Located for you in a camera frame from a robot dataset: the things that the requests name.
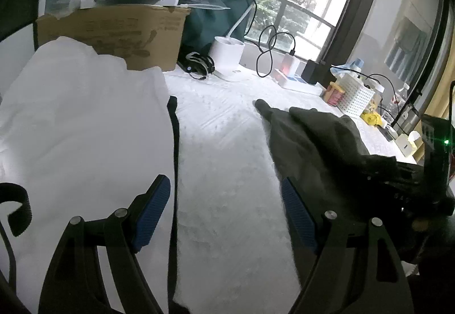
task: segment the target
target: white plastic basket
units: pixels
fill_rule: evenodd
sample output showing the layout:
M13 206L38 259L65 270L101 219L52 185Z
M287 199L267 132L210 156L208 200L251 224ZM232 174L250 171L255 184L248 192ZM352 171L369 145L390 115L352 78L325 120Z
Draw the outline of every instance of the white plastic basket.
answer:
M375 92L365 87L361 81L349 74L344 74L337 83L345 90L344 96L337 105L338 109L350 117L359 117L373 98Z

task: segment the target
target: yellow object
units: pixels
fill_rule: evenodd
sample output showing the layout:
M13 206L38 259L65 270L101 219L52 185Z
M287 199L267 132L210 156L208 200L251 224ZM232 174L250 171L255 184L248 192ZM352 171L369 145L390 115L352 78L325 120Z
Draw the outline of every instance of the yellow object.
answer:
M365 120L365 123L367 123L369 126L380 126L382 123L381 115L379 115L377 112L362 113L360 114L360 117Z

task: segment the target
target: table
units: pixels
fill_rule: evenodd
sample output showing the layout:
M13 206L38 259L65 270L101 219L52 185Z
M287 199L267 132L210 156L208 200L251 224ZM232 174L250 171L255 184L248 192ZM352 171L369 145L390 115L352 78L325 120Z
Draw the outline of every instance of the table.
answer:
M253 103L342 113L320 97L239 69L248 80L198 81L179 67L164 73L180 124L174 299L200 314L287 313L300 284L267 124ZM376 128L354 122L371 154L414 162Z

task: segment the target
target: plastic bottle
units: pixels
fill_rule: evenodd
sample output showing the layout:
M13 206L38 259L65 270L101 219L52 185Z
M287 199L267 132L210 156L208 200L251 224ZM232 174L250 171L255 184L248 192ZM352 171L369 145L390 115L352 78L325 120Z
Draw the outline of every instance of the plastic bottle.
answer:
M382 117L388 123L393 122L393 120L398 116L398 113L400 112L401 108L406 103L406 100L408 98L408 90L409 90L408 84L404 83L403 88L397 90L397 92L395 92L395 94L392 96L392 99L387 105L387 110L390 113L384 112L382 115Z
M363 68L363 60L362 59L355 59L351 65L349 65L349 68L352 69L352 70L355 70L356 72L361 72L362 71L362 68ZM359 76L359 74L355 74L354 72L350 72L351 75L354 77L354 78L359 78L361 76Z

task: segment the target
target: small white box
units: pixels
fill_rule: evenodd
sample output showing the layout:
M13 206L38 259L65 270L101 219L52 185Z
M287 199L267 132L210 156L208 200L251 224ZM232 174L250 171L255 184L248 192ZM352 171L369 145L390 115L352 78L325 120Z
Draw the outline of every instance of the small white box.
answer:
M403 153L404 157L414 155L414 153L417 151L417 146L415 145L414 141L410 141L408 139L408 136L404 133L398 136L398 138L395 140L395 143Z
M321 96L324 87L321 84L309 84L306 83L297 74L293 77L285 76L278 69L272 71L272 78L282 87L287 90L298 91L303 93L309 93L310 95Z

